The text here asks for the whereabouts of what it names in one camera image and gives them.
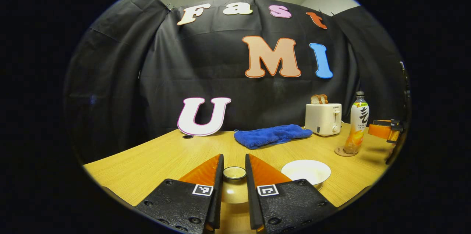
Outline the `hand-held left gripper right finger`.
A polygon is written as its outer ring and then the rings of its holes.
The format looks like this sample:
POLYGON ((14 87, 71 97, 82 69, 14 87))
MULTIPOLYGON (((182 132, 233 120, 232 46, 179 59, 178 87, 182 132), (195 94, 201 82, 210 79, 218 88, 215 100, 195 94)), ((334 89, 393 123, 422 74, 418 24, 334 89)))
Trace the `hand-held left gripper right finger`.
POLYGON ((250 226, 258 234, 293 234, 337 212, 308 180, 292 180, 252 154, 245 170, 250 226))

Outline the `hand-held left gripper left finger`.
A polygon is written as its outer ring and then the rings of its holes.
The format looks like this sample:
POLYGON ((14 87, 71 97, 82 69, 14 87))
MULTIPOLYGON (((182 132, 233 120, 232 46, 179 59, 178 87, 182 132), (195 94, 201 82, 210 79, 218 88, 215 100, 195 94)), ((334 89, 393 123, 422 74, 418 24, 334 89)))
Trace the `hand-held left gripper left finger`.
POLYGON ((180 179, 164 179, 136 210, 185 234, 213 234, 220 228, 224 156, 217 154, 180 179))

